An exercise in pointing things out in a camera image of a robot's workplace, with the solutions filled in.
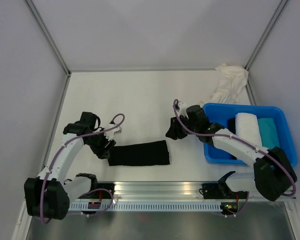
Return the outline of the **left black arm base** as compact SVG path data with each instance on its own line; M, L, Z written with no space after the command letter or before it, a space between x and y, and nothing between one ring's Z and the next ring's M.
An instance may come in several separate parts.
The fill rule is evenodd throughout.
M82 195L79 197L79 199L111 199L111 194L115 191L115 184L114 183L98 183L95 187L95 189L98 189L97 191L94 191L92 193L88 193L85 195Z

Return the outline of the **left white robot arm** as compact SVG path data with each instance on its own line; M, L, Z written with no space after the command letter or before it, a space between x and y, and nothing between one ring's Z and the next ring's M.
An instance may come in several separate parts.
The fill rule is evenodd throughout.
M77 154L84 146L101 160L110 157L115 146L114 136L120 134L122 122L112 119L106 127L92 112L82 112L80 119L67 124L59 149L51 162L36 177L29 177L24 183L25 203L28 215L37 217L43 225L50 220L62 220L68 214L70 205L87 196L94 198L98 193L112 191L99 187L97 177L92 173L78 173L71 181L66 176Z

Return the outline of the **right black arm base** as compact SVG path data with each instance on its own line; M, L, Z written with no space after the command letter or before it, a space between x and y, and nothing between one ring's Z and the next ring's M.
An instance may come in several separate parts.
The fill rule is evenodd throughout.
M199 192L206 200L236 200L237 198L246 199L248 193L246 191L234 192L228 186L220 183L203 183Z

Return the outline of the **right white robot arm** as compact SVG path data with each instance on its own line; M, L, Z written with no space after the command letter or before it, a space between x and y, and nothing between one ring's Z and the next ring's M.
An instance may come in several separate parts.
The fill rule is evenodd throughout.
M283 149L253 144L225 126L210 122L199 105L186 106L175 99L172 107L174 117L170 119L167 138L181 140L188 135L196 136L202 143L233 155L253 169L246 173L230 171L221 177L218 180L221 196L229 198L236 192L259 192L274 202L281 196L296 194L298 178Z

